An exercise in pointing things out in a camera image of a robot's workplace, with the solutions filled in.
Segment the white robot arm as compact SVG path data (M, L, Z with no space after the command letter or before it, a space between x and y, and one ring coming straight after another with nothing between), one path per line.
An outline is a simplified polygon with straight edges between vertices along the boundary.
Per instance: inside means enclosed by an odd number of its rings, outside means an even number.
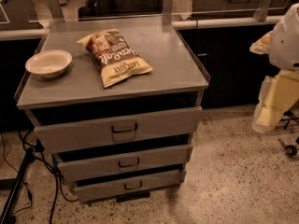
M279 68L274 77L265 77L251 124L255 132L266 133L299 101L299 4L291 6L273 30L249 50L267 54L269 62Z

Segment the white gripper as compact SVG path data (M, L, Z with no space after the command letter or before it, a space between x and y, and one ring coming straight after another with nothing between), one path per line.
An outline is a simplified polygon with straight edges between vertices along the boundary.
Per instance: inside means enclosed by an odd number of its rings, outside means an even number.
M299 73L281 70L276 76L266 76L259 92L252 129L257 133L273 130L284 113L299 101Z

